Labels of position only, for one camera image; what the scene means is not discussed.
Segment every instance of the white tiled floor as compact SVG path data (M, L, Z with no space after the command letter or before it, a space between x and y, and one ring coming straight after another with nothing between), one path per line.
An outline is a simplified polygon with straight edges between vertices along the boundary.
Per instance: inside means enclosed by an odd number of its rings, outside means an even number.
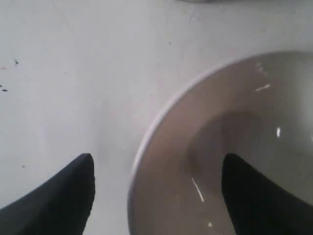
M128 234L129 173L158 110L216 63L312 50L312 8L311 0L2 0L0 206L90 152L97 190L85 234Z

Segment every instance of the white porcelain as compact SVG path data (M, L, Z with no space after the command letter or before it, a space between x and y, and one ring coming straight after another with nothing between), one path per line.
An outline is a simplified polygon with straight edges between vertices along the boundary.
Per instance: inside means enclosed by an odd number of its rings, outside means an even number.
M132 235L234 235L226 153L313 204L313 54L275 52L199 78L155 120L129 195Z

